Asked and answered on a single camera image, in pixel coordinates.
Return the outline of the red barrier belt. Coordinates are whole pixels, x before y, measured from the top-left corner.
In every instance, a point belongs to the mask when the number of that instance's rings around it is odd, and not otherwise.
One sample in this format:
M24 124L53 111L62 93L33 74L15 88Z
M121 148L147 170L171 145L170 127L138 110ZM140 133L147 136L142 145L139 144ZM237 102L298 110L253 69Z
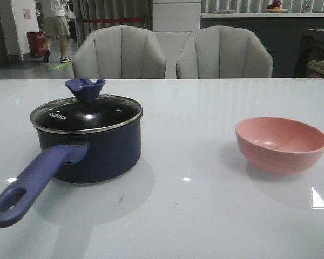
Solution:
M132 17L132 18L110 18L110 19L82 19L82 23L125 23L125 22L144 22L145 17Z

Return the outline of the grey chair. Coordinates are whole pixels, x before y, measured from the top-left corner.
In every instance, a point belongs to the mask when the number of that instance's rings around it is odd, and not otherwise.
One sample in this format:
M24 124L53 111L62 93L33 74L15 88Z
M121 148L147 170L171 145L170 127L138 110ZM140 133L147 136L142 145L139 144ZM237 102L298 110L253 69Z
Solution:
M270 78L273 58L252 31L217 25L191 32L175 67L178 79Z
M119 25L90 33L72 68L76 78L164 79L166 60L153 31Z

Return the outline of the right grey chair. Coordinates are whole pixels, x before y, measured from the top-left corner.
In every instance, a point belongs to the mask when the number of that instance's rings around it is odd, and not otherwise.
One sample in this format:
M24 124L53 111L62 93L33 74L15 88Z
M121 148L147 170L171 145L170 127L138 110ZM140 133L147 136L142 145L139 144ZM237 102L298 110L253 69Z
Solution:
M270 78L273 58L252 31L217 25L191 32L175 67L178 79Z

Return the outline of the walking person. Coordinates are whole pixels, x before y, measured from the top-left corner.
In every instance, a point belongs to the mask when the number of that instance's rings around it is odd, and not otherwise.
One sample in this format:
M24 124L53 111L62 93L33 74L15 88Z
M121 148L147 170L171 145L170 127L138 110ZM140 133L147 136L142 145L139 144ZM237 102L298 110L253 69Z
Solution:
M71 61L66 56L67 45L68 45L68 21L66 17L65 4L68 1L59 0L45 0L35 1L36 7L40 12L40 16L43 19L44 25L43 30L45 31L45 55L44 63L49 62L50 47L53 39L59 37L60 46L60 62L68 63Z

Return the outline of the pink bowl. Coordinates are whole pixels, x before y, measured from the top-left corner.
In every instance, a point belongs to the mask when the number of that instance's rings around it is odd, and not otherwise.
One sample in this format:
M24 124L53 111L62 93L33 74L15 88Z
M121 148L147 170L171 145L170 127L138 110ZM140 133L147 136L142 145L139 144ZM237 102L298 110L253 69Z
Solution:
M305 171L324 153L322 131L288 118L247 118L236 124L235 133L244 157L273 173Z

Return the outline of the olive cushion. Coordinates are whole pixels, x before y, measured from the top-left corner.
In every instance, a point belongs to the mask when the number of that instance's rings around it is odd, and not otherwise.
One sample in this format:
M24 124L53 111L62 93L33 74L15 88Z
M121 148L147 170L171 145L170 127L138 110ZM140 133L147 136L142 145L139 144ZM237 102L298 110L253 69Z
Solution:
M308 62L307 67L311 70L310 75L312 77L324 78L324 60L321 61L312 60Z

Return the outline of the red trash bin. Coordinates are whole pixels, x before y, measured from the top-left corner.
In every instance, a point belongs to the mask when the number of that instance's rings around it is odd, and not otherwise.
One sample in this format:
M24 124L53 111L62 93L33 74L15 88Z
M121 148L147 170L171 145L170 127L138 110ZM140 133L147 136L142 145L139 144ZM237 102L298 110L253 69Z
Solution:
M28 31L27 40L31 57L42 57L45 55L44 36L42 31Z

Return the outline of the glass lid blue knob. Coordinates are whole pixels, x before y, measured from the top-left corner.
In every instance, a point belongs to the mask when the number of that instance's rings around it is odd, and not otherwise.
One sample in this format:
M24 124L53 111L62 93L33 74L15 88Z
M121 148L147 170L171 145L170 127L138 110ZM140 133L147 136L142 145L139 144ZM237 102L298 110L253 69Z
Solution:
M90 134L125 126L143 115L134 99L100 94L105 79L75 78L65 82L72 97L42 104L30 114L33 126L56 134Z

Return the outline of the dark blue saucepan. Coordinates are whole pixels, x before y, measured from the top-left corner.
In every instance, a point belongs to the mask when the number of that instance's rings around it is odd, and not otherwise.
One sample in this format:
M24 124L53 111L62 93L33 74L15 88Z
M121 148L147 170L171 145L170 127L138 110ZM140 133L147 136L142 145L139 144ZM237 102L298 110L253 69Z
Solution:
M131 169L141 154L140 119L90 134L36 129L42 151L0 194L0 228L17 223L52 178L96 183Z

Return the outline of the dark grey counter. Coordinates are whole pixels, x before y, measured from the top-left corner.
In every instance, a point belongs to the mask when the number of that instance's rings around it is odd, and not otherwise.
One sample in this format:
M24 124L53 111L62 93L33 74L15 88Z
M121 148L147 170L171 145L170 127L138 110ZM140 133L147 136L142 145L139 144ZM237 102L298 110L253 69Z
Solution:
M324 13L202 15L202 28L215 25L251 30L273 57L272 76L293 77L301 36L307 29L324 29Z

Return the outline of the white cabinet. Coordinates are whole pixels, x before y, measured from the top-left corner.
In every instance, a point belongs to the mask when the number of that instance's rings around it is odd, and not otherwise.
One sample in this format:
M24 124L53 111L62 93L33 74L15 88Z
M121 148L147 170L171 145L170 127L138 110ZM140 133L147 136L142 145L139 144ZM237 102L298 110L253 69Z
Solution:
M152 1L154 32L191 32L200 28L201 1Z

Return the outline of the fruit plate on counter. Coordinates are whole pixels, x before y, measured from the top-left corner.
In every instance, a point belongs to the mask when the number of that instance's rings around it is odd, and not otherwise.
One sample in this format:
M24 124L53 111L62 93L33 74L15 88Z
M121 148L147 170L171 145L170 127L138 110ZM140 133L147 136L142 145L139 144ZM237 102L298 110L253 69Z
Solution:
M270 5L267 6L266 12L267 13L285 13L288 9L282 8L282 1L281 0L273 0Z

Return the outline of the left grey chair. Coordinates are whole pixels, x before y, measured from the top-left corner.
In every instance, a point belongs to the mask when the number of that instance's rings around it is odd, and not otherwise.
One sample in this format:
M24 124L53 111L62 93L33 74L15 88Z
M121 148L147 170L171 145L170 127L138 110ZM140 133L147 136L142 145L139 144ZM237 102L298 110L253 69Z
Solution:
M76 78L164 79L166 60L153 31L119 25L90 33L72 68Z

